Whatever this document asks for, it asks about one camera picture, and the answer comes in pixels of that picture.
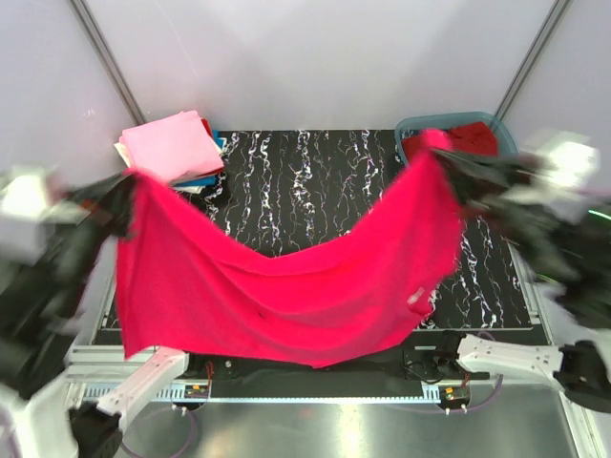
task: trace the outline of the white panel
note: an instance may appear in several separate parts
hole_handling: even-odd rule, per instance
[[[148,119],[392,128],[494,112],[552,0],[89,0]]]
[[[589,187],[609,196],[610,17],[608,0],[573,2],[505,119],[518,145],[541,128],[590,136],[590,144],[600,149],[600,170]],[[594,340],[605,360],[611,361],[611,338],[576,326],[555,304],[545,306],[558,342]],[[611,454],[611,415],[599,414],[597,420]]]
[[[56,166],[73,184],[120,170],[112,145],[132,121],[68,2],[2,2],[0,62],[0,170]],[[0,229],[0,242],[13,237]],[[95,317],[113,265],[109,246],[83,301],[85,320]]]

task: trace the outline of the red cloth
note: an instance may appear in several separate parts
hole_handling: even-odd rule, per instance
[[[498,144],[495,134],[483,122],[454,127],[448,131],[450,142],[455,150],[482,156],[497,156]],[[403,152],[409,162],[422,149],[421,135],[410,136],[401,141]]]
[[[449,148],[443,133],[430,141]],[[432,310],[463,229],[431,154],[422,154],[338,239],[268,258],[165,185],[140,176],[135,237],[118,246],[125,356],[150,345],[324,366],[400,344]]]

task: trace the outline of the purple cable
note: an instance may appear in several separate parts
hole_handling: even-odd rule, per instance
[[[488,331],[479,331],[477,333],[477,336],[485,337],[489,341],[495,341],[494,336]],[[491,403],[496,398],[496,396],[498,396],[498,393],[500,392],[500,389],[502,386],[503,386],[503,376],[499,374],[498,378],[496,379],[495,389],[493,389],[493,392],[490,394],[490,396],[488,396],[488,398],[486,398],[486,400],[483,403],[478,404],[475,407],[468,408],[467,412],[475,412],[487,406],[489,403]],[[405,407],[405,406],[395,406],[395,405],[387,405],[387,406],[390,408],[397,409],[397,410],[403,410],[404,412],[423,413],[425,415],[438,415],[438,414],[464,415],[465,413],[467,413],[462,410],[450,410],[449,412],[446,412],[445,410],[441,410],[439,408],[436,410],[421,410],[419,408],[411,408],[411,407]]]
[[[167,411],[167,408],[160,408],[159,410],[156,410],[155,412],[148,414],[146,417],[144,417],[142,419],[142,421],[146,421],[149,418],[152,418],[155,415],[159,414],[160,412],[165,412],[165,411]],[[172,456],[170,456],[170,458],[179,458],[182,455],[182,453],[184,453],[184,451],[187,450],[189,448],[189,446],[191,446],[191,444],[193,443],[193,440],[195,439],[196,428],[197,428],[197,422],[196,422],[196,419],[195,419],[195,414],[191,410],[189,410],[189,409],[185,409],[184,411],[186,411],[189,414],[189,421],[191,423],[191,430],[189,431],[189,437],[187,437],[187,440],[184,442],[184,444],[182,445],[180,450],[177,451],[176,453],[174,453]],[[144,457],[142,455],[138,455],[137,453],[131,451],[125,445],[125,440],[123,440],[123,442],[121,442],[121,448],[123,449],[123,451],[125,453],[127,453],[128,455],[130,455],[133,458],[146,458],[146,457]]]

